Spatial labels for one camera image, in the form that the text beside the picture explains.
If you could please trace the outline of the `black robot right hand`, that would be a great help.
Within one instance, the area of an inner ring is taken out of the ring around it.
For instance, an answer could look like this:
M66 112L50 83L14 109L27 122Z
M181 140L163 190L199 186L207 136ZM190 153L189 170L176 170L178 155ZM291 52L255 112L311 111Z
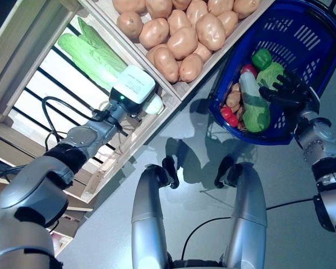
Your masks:
M273 89L266 86L259 88L260 95L266 101L293 113L310 111L319 114L320 99L317 93L299 76L285 70L284 75L277 76L277 80L273 83Z

